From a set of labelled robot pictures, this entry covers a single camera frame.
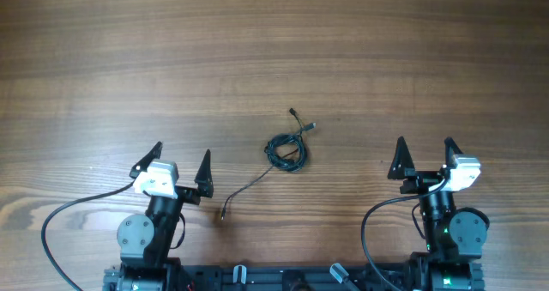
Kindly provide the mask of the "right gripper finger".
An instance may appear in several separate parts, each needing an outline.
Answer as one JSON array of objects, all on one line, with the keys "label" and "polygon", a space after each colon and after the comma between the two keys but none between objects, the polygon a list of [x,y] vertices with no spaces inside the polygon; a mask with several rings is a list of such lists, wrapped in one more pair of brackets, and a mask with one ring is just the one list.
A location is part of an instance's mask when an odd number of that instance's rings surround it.
[{"label": "right gripper finger", "polygon": [[389,167],[388,179],[409,179],[416,176],[415,166],[403,136],[397,139],[395,155]]},{"label": "right gripper finger", "polygon": [[456,168],[457,159],[463,155],[463,152],[455,143],[451,136],[448,136],[444,140],[445,145],[445,165],[447,168]]}]

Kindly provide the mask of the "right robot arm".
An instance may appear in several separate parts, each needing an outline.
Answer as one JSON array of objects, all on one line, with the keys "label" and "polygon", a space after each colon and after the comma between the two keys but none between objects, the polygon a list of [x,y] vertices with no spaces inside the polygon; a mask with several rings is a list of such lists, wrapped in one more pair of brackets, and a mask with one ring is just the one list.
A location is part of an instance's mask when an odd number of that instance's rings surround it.
[{"label": "right robot arm", "polygon": [[406,261],[402,286],[406,290],[463,290],[486,288],[477,261],[487,240],[490,221],[474,208],[458,209],[454,194],[472,186],[480,176],[480,161],[464,154],[455,141],[444,140],[445,163],[437,171],[418,171],[405,139],[398,138],[389,179],[402,180],[401,194],[419,198],[426,252]]}]

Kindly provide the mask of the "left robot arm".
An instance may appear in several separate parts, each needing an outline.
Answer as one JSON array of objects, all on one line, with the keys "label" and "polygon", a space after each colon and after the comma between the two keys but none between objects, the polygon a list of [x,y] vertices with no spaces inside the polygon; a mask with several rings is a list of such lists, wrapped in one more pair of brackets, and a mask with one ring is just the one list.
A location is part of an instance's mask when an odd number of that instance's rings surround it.
[{"label": "left robot arm", "polygon": [[105,291],[195,290],[195,279],[179,258],[170,258],[177,225],[185,223],[182,214],[186,203],[198,205],[211,198],[214,185],[211,152],[203,156],[194,182],[196,187],[178,185],[178,166],[162,160],[163,143],[157,142],[130,170],[137,193],[149,196],[146,211],[125,218],[117,230],[121,264],[105,271]]}]

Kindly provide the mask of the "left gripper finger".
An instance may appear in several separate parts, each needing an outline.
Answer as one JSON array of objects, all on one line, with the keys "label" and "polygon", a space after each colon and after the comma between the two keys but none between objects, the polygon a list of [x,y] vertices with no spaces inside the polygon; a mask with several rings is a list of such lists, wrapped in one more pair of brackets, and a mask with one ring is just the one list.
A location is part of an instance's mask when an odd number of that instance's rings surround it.
[{"label": "left gripper finger", "polygon": [[151,150],[145,154],[131,169],[129,176],[136,179],[141,172],[147,170],[154,159],[159,159],[163,148],[163,142],[157,142]]},{"label": "left gripper finger", "polygon": [[214,195],[214,184],[211,173],[211,151],[208,149],[195,177],[198,193],[201,197],[211,198]]}]

